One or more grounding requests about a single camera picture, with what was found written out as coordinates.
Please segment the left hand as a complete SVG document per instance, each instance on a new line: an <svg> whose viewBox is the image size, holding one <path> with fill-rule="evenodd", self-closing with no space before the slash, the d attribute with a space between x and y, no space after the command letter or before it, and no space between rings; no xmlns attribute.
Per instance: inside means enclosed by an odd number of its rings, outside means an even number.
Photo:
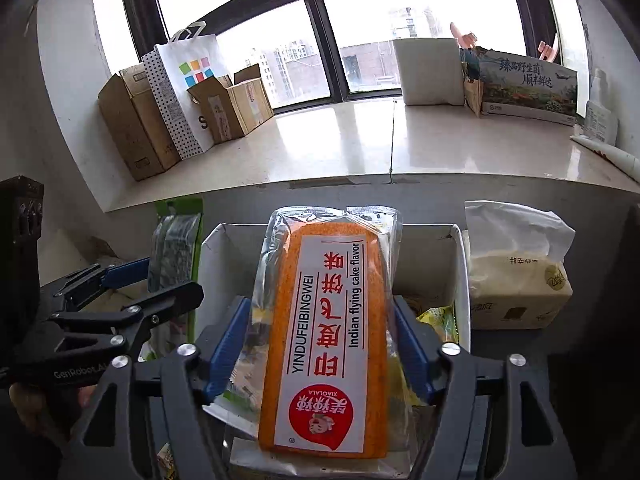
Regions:
<svg viewBox="0 0 640 480"><path fill-rule="evenodd" d="M36 393L19 384L9 388L9 398L25 427L58 446L68 443L96 385L72 390Z"/></svg>

